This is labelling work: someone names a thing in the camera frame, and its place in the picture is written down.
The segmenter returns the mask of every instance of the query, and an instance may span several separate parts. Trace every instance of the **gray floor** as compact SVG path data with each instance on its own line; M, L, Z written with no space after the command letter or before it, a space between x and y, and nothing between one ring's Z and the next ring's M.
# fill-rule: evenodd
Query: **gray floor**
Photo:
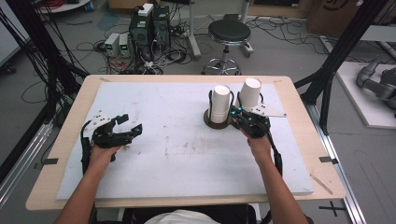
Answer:
M63 22L77 23L92 21L82 25L66 25L60 23L59 27L70 49L88 49L90 44L105 39L105 35L112 32L124 32L127 30L129 15L97 10L87 13L77 9L57 14L57 19ZM205 17L196 20L196 27L210 21ZM309 35L302 27L290 26L291 32L300 32L302 36ZM204 34L207 24L197 33ZM279 29L270 31L270 34L281 37ZM199 75L203 65L214 57L221 55L223 46L214 43L207 36L198 35L197 42L203 53L199 61L178 65L173 64L163 69L165 74L176 75ZM323 46L315 39L309 39L314 43L317 51L324 52ZM319 69L326 60L325 54L315 52L312 45L293 45L284 40L275 39L263 30L252 29L250 44L255 52L247 58L240 49L232 49L230 57L235 59L242 67L244 76L267 75L288 76L293 81L306 77ZM105 61L101 55L88 51L73 51L81 64L92 74L103 74ZM354 58L362 58L366 61L381 55L383 61L388 61L389 56L382 50L372 47L365 42L359 45L351 53ZM17 68L16 74L7 74L4 70L0 75L0 162L3 162L9 151L14 148L20 137L28 128L33 118L42 108L43 103L28 104L21 99L23 92L39 81L35 76L32 65L27 58L18 53L11 62ZM44 99L43 85L36 85L28 90L25 95L27 101L41 101ZM332 100L329 113L329 132L332 142L337 150L351 187L353 188L361 210L367 223L392 223L396 220L396 181L391 173L395 165L396 145L395 131L366 128L347 97L346 92L337 78L332 87ZM34 163L40 160L41 154L50 145L50 141L42 148L35 158ZM5 206L0 210L2 223L51 223L58 211L31 212L27 211L24 204L39 175L39 170L32 168L24 175L19 185L15 188ZM333 201L334 206L344 207L342 201ZM300 202L305 213L312 217L316 223L349 223L345 211L319 209L320 206L331 206L329 201ZM261 204L262 216L265 214L266 204ZM117 211L101 211L102 217L114 219Z

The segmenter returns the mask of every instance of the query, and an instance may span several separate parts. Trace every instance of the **human arm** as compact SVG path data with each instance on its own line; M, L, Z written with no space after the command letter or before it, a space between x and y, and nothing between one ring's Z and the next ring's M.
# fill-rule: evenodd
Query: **human arm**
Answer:
M92 147L90 165L55 223L88 223L99 183L110 164L111 155L119 148Z
M268 138L251 138L244 131L242 133L247 137L247 143L262 173L274 223L307 223L303 211L272 161Z

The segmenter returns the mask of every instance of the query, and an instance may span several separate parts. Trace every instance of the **gray robotic arm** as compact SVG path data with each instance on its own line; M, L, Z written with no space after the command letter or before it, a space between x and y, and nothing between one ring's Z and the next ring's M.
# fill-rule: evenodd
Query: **gray robotic arm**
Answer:
M379 83L371 80L371 76L380 63L381 60L375 59L363 67L358 74L356 84L361 88L372 91L376 97L385 101L387 106L396 109L396 67L385 70Z

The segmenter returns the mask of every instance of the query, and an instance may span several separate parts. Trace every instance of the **black pants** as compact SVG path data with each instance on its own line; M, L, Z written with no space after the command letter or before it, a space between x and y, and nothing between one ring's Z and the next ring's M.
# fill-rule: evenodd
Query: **black pants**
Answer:
M133 213L135 219L134 223L144 224L152 217L164 213L172 213L178 209L203 213L219 223L256 223L254 208L246 203L209 206L130 208L128 212Z

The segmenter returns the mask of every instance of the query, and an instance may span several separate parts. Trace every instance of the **person's left hand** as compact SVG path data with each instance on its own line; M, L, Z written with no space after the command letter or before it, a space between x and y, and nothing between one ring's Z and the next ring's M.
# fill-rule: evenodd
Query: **person's left hand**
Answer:
M90 165L85 175L92 175L102 179L106 173L107 166L110 164L111 155L117 153L121 147L100 148L93 145L91 151Z

